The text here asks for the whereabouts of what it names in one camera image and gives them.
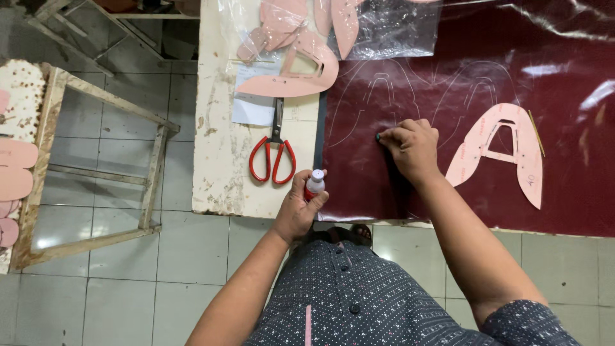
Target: white tile floor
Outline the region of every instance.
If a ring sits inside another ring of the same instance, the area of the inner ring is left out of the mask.
[[[182,131],[167,144],[157,192],[155,206],[161,211],[153,222],[162,223],[163,232],[1,277],[0,344],[183,345],[271,223],[190,212],[196,64],[158,63],[128,39],[102,61],[121,72],[106,78],[11,11],[0,9],[0,28],[9,33],[0,38],[0,57],[66,68],[180,124]],[[103,41],[119,35],[87,6],[71,16]],[[20,40],[36,44],[20,45]],[[144,175],[154,128],[67,92],[56,135],[53,163]],[[141,194],[134,185],[51,172],[34,244],[46,247],[131,229]],[[433,230],[376,226],[373,231],[376,253],[397,261],[459,324],[476,328]],[[582,344],[615,344],[615,239],[496,235]]]

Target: handwritten note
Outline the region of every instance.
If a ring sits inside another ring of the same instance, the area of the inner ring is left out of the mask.
[[[263,74],[280,74],[280,60],[274,63],[253,62],[250,66],[240,64],[237,68],[235,88],[246,80]],[[234,123],[271,126],[273,123],[274,98],[236,92],[232,118]]]

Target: worn table surface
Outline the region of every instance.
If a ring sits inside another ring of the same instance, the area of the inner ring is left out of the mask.
[[[281,187],[274,186],[271,179],[260,183],[248,169],[252,148],[265,135],[271,135],[271,128],[231,122],[237,65],[228,63],[216,1],[202,3],[200,19],[192,209],[198,213],[273,218],[290,182]],[[285,99],[281,137],[290,142],[295,152],[297,171],[312,168],[318,101],[317,94]],[[272,160],[276,154],[272,148]],[[263,175],[264,149],[257,153],[254,163],[255,170]],[[285,153],[278,177],[289,173],[290,160]]]

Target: red scissors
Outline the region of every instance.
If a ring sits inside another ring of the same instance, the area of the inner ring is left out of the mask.
[[[288,140],[282,141],[280,138],[280,131],[282,130],[282,110],[284,109],[284,99],[282,97],[276,97],[276,109],[273,114],[273,129],[271,132],[271,138],[265,136],[260,140],[252,149],[252,153],[250,154],[250,173],[254,177],[254,179],[260,182],[266,182],[269,180],[270,170],[271,170],[271,143],[278,143],[280,147],[277,150],[276,162],[273,165],[273,182],[276,184],[285,184],[287,183],[295,174],[295,169],[297,168],[297,160],[295,159],[295,153],[293,152],[293,148],[290,146]],[[253,162],[254,155],[258,151],[260,147],[265,144],[265,155],[267,157],[267,174],[265,178],[261,178],[254,172]],[[277,180],[277,167],[280,164],[280,158],[282,157],[282,152],[284,151],[284,147],[288,147],[288,154],[290,154],[290,159],[292,161],[292,169],[290,170],[290,175],[284,180]]]

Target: patterned shirt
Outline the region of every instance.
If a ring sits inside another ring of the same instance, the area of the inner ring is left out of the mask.
[[[284,265],[245,345],[575,345],[546,306],[516,300],[460,327],[399,265],[349,241],[313,241]]]

